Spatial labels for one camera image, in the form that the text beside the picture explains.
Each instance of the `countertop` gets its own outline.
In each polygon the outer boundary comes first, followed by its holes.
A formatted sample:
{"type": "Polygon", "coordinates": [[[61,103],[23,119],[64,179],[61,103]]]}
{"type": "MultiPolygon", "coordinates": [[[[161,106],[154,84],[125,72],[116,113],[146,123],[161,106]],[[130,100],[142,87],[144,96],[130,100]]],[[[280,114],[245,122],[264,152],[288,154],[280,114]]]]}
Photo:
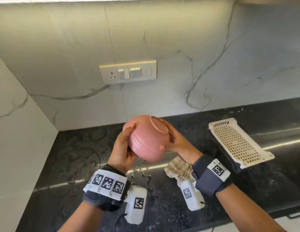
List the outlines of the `countertop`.
{"type": "MultiPolygon", "coordinates": [[[[236,108],[165,117],[196,148],[218,158],[245,194],[273,217],[300,208],[300,98],[236,108]],[[208,124],[234,117],[262,148],[270,147],[275,159],[233,172],[225,153],[213,140],[208,124]]],[[[82,201],[83,187],[94,171],[108,161],[123,124],[60,132],[30,197],[17,232],[57,231],[82,201]]],[[[200,231],[226,224],[230,219],[218,200],[204,196],[206,207],[191,212],[175,179],[163,168],[177,154],[158,163],[137,159],[132,182],[148,191],[140,225],[124,219],[117,231],[200,231]]],[[[106,213],[99,231],[113,231],[125,205],[106,213]]]]}

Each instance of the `forearm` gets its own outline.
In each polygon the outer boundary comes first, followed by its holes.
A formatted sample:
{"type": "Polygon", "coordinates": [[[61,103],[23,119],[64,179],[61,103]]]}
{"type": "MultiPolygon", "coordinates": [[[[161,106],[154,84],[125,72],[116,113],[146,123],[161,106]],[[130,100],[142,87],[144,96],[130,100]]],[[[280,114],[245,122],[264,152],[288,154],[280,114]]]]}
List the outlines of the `forearm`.
{"type": "Polygon", "coordinates": [[[96,232],[105,212],[83,201],[58,232],[96,232]]]}
{"type": "Polygon", "coordinates": [[[240,232],[285,231],[234,184],[217,192],[216,196],[240,232]]]}

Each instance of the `person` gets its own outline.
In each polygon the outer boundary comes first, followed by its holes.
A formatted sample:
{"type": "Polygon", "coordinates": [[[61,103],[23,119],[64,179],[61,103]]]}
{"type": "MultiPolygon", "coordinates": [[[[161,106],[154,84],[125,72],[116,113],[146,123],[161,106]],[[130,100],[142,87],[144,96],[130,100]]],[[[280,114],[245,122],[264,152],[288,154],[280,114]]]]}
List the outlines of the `person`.
{"type": "MultiPolygon", "coordinates": [[[[160,146],[178,154],[189,164],[194,164],[203,154],[186,140],[170,123],[161,119],[168,127],[171,143],[160,146]]],[[[128,149],[127,140],[136,125],[121,132],[114,143],[108,164],[126,174],[136,159],[128,149]]],[[[285,231],[263,209],[246,196],[237,186],[230,184],[216,193],[216,197],[240,232],[283,232],[285,231]]],[[[98,230],[104,211],[83,201],[59,232],[95,232],[98,230]]]]}

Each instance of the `wristband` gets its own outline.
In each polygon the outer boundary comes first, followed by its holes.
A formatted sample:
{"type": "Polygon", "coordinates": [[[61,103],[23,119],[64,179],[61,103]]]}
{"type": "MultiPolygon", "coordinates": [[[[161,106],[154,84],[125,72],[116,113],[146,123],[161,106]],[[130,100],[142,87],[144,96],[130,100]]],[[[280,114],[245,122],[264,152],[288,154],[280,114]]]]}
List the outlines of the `wristband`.
{"type": "Polygon", "coordinates": [[[213,196],[232,184],[230,171],[218,159],[212,159],[209,155],[201,156],[192,165],[192,169],[192,175],[196,179],[195,188],[208,196],[213,196]]]}
{"type": "Polygon", "coordinates": [[[103,211],[116,211],[123,204],[130,187],[124,173],[106,164],[97,170],[83,188],[83,200],[103,211]]]}

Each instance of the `hand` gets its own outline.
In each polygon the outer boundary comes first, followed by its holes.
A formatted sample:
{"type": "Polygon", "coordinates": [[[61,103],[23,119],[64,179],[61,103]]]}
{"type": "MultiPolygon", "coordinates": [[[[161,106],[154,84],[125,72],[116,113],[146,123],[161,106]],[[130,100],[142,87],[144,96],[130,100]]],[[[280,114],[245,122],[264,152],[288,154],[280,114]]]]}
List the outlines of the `hand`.
{"type": "Polygon", "coordinates": [[[160,150],[175,151],[189,164],[194,164],[202,156],[202,152],[196,149],[186,140],[171,124],[160,119],[168,128],[170,144],[160,145],[160,150]]]}
{"type": "Polygon", "coordinates": [[[115,169],[123,172],[124,174],[132,167],[136,154],[127,147],[127,140],[131,132],[136,129],[136,124],[133,124],[132,127],[126,128],[122,131],[113,145],[113,150],[111,156],[108,160],[108,164],[114,167],[115,169]]]}

